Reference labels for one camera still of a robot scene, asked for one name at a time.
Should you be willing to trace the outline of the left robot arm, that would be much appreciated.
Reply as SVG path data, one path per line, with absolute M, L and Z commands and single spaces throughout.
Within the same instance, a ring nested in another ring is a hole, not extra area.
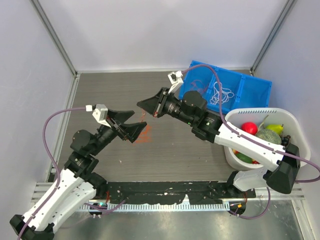
M 92 114 L 99 128 L 95 134 L 78 130 L 72 138 L 72 153 L 56 180 L 38 202 L 23 215 L 16 214 L 9 221 L 19 240 L 52 240 L 63 223 L 80 206 L 95 198 L 102 199 L 108 182 L 94 172 L 96 155 L 115 138 L 134 143 L 147 126 L 145 121 L 129 123 L 133 110 L 115 111 L 104 104 L 79 107 Z

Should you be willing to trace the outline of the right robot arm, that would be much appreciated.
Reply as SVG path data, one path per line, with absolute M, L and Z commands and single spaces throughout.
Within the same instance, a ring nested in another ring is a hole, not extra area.
M 249 134 L 223 117 L 207 110 L 207 101 L 193 90 L 181 100 L 163 87 L 153 97 L 141 100 L 137 106 L 155 118 L 169 115 L 191 126 L 192 133 L 203 141 L 225 146 L 258 161 L 257 169 L 232 172 L 227 180 L 226 193 L 233 198 L 250 189 L 269 187 L 281 194 L 290 194 L 296 181 L 300 161 L 299 149 L 287 149 Z

